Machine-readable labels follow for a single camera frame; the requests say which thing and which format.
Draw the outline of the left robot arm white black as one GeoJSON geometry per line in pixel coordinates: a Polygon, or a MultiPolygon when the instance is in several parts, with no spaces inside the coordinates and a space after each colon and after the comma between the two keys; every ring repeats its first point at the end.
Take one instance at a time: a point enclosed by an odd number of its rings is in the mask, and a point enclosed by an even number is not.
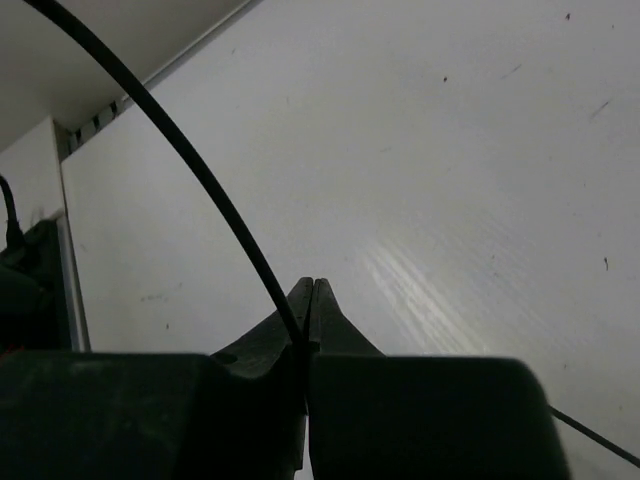
{"type": "Polygon", "coordinates": [[[1,251],[1,355],[21,350],[69,350],[71,336],[57,224],[41,220],[24,232],[6,179],[8,219],[1,251]]]}

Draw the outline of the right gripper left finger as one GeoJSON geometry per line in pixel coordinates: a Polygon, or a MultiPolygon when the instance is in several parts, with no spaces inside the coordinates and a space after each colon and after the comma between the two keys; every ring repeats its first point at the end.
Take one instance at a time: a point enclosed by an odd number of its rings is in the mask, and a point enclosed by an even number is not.
{"type": "Polygon", "coordinates": [[[278,314],[211,355],[7,355],[1,475],[291,479],[303,465],[301,368],[278,314]]]}

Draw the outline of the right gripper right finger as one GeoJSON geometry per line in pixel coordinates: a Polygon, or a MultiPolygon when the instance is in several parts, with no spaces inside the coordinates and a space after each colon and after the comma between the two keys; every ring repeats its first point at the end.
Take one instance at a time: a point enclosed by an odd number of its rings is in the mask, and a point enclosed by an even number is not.
{"type": "Polygon", "coordinates": [[[391,356],[316,281],[309,451],[318,479],[567,479],[545,393],[509,358],[391,356]]]}

